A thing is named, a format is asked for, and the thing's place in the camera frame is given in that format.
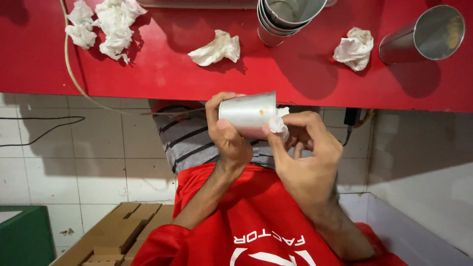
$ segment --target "red t-shirt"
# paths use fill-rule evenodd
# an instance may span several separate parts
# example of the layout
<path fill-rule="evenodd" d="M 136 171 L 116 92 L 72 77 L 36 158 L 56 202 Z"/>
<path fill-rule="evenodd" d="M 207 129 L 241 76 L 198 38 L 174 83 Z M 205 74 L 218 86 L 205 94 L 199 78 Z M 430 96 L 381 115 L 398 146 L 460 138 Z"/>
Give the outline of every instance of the red t-shirt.
<path fill-rule="evenodd" d="M 192 199 L 215 163 L 182 171 L 175 196 L 175 218 Z M 359 266 L 404 266 L 388 253 L 369 226 L 358 224 L 377 257 Z M 218 207 L 192 231 L 178 225 L 153 230 L 132 266 L 336 266 L 345 265 L 314 229 L 276 172 L 248 165 Z"/>

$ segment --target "hand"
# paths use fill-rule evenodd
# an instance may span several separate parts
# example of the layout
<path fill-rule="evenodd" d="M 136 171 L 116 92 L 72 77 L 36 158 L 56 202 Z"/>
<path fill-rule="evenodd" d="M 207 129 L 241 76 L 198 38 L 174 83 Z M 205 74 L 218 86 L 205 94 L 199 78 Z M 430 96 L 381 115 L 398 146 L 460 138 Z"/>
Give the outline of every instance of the hand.
<path fill-rule="evenodd" d="M 253 157 L 253 148 L 250 143 L 240 136 L 229 121 L 219 119 L 218 108 L 220 102 L 240 96 L 244 96 L 244 94 L 220 92 L 205 104 L 209 135 L 219 150 L 219 163 L 225 171 L 243 171 Z"/>
<path fill-rule="evenodd" d="M 276 172 L 302 211 L 314 216 L 313 211 L 323 212 L 334 196 L 337 164 L 343 147 L 315 112 L 288 114 L 282 120 L 291 126 L 286 145 L 268 128 L 263 129 L 273 152 Z M 294 158 L 287 153 L 290 147 L 294 147 Z M 310 149 L 313 157 L 302 158 L 303 149 Z"/>

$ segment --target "crumpled tissue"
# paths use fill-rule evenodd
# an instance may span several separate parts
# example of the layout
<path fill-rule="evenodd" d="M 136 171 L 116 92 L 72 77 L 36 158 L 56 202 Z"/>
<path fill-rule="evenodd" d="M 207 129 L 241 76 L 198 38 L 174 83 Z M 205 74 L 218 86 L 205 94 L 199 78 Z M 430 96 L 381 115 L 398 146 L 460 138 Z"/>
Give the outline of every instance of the crumpled tissue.
<path fill-rule="evenodd" d="M 234 63 L 240 58 L 240 41 L 238 35 L 230 38 L 230 33 L 215 30 L 215 39 L 195 51 L 187 54 L 199 66 L 208 66 L 227 57 Z"/>
<path fill-rule="evenodd" d="M 340 44 L 333 51 L 333 58 L 338 62 L 345 63 L 353 71 L 361 71 L 368 65 L 373 41 L 369 30 L 353 27 L 348 31 L 347 38 L 342 38 Z"/>
<path fill-rule="evenodd" d="M 268 126 L 271 132 L 279 133 L 283 142 L 286 142 L 289 138 L 288 127 L 282 120 L 282 117 L 287 114 L 289 114 L 289 107 L 278 108 L 277 115 L 273 115 L 268 121 Z"/>
<path fill-rule="evenodd" d="M 98 19 L 93 25 L 106 34 L 105 41 L 100 44 L 100 52 L 117 61 L 123 58 L 128 64 L 130 59 L 121 52 L 130 46 L 133 34 L 130 26 L 147 11 L 136 0 L 105 0 L 96 5 L 95 12 Z"/>
<path fill-rule="evenodd" d="M 73 43 L 83 49 L 88 49 L 95 44 L 97 34 L 92 32 L 93 15 L 94 12 L 84 0 L 74 2 L 74 9 L 67 15 L 74 25 L 67 25 L 65 31 L 72 38 Z"/>

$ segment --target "striped shorts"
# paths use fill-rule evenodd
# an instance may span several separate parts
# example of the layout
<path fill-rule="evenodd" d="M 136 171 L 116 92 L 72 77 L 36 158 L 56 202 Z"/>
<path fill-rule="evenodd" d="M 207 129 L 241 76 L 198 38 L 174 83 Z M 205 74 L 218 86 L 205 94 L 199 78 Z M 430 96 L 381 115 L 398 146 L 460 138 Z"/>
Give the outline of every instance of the striped shorts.
<path fill-rule="evenodd" d="M 183 112 L 202 108 L 199 102 L 173 101 L 171 105 L 154 105 L 152 112 Z M 166 152 L 167 161 L 174 174 L 180 171 L 215 162 L 219 151 L 210 139 L 205 111 L 190 112 L 185 115 L 154 115 L 154 122 L 159 130 L 161 143 Z M 271 148 L 265 140 L 248 139 L 253 147 L 251 163 L 257 166 L 274 169 Z"/>

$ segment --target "red countertop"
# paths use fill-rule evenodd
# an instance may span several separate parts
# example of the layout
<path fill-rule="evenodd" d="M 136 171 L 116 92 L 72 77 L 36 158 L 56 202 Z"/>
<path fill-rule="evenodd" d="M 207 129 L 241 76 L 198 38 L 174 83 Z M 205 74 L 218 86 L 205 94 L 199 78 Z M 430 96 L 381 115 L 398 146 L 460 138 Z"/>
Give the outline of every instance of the red countertop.
<path fill-rule="evenodd" d="M 67 0 L 69 11 L 73 2 Z M 86 2 L 95 9 L 102 0 Z M 381 39 L 438 4 L 456 7 L 466 20 L 457 52 L 437 62 L 384 65 Z M 276 90 L 279 102 L 298 105 L 473 112 L 471 0 L 339 0 L 277 47 L 263 45 L 257 25 L 256 10 L 149 9 L 132 26 L 130 65 L 99 52 L 103 33 L 90 50 L 70 41 L 71 65 L 91 96 L 207 100 L 220 91 Z M 375 39 L 368 67 L 357 73 L 332 59 L 353 26 Z M 215 29 L 240 36 L 241 58 L 200 67 L 187 53 L 213 40 Z M 0 91 L 78 94 L 64 64 L 59 0 L 1 1 L 0 34 Z"/>

